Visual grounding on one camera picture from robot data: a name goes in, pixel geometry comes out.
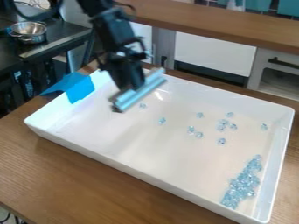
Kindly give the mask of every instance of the stainless steel bowl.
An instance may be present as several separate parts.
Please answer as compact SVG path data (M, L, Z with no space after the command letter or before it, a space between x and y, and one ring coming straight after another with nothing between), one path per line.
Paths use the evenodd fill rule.
M10 35L24 44L39 44L46 40L46 26L42 22L21 22L11 26Z

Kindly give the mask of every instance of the cabinet door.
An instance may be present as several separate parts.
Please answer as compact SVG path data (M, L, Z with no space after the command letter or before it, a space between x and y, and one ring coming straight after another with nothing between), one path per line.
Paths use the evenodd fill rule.
M256 47L177 33L175 60L249 77Z

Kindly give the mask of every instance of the wooden table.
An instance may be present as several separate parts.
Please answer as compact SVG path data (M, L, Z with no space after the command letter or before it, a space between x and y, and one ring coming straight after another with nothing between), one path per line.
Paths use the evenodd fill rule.
M81 72L88 74L93 70L91 65ZM271 223L298 223L299 102L186 73L167 74L296 110ZM12 212L38 224L233 223L37 136L23 120L48 102L49 99L36 97L0 120L0 201Z
M298 21L173 0L118 2L134 5L140 24L299 54Z

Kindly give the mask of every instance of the plastic tray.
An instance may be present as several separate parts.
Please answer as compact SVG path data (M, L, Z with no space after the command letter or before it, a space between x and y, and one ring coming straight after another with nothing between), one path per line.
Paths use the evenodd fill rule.
M38 135L110 165L239 223L269 222L294 110L268 101L166 76L168 82L125 114L111 112L116 92L105 72L91 74L95 90L74 104L62 94L25 123ZM198 112L204 113L197 118ZM227 118L235 131L219 132ZM166 122L159 125L164 117ZM262 130L266 123L268 130ZM188 126L204 133L196 138ZM217 140L224 137L225 145ZM236 210L220 204L230 179L262 156L257 195Z

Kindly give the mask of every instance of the black cable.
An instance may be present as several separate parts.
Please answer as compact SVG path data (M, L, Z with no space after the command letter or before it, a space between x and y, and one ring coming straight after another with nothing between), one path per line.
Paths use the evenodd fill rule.
M20 2L20 1L15 1L15 4L24 4L24 5L29 5L29 6L30 6L29 3L26 3L26 2Z
M15 215L15 221L16 221L16 224L20 224L20 221L16 215Z
M63 0L59 0L57 4L50 10L47 10L46 12L40 13L35 16L26 16L14 3L13 0L6 0L9 6L22 18L25 18L27 20L31 21L40 21L44 20L46 18L51 18L54 14L56 14L59 11L60 6L63 4Z
M0 224L4 224L10 218L10 215L11 215L11 212L8 212L6 218L3 220L0 220Z

